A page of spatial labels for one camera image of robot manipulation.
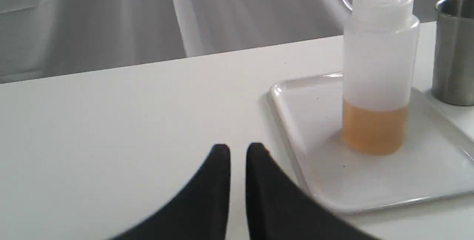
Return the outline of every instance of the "white plastic squeeze bottle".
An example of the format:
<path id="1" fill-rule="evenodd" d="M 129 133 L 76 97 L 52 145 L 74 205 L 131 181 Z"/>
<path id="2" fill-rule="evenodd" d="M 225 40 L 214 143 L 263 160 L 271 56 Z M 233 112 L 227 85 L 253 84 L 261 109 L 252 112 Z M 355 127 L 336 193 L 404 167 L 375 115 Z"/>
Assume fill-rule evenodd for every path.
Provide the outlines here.
<path id="1" fill-rule="evenodd" d="M 354 0 L 344 27 L 343 138 L 391 154 L 405 139 L 420 21 L 413 0 Z"/>

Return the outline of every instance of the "plastic tray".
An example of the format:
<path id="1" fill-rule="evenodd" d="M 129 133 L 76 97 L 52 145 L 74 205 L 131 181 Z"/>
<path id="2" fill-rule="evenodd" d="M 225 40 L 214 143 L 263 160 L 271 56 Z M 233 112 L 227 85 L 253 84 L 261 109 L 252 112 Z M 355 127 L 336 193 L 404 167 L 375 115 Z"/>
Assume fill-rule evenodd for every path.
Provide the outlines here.
<path id="1" fill-rule="evenodd" d="M 357 213 L 474 191 L 474 143 L 413 88 L 405 145 L 389 156 L 341 140 L 342 73 L 283 81 L 271 97 L 303 174 L 327 208 Z"/>

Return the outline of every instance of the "stainless steel cup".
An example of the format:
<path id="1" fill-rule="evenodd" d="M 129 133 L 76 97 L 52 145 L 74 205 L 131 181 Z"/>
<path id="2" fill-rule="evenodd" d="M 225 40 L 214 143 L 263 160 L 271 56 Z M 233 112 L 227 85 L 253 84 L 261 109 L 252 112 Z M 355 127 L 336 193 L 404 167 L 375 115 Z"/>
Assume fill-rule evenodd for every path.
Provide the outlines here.
<path id="1" fill-rule="evenodd" d="M 474 105 L 474 0 L 440 0 L 437 11 L 433 96 Z"/>

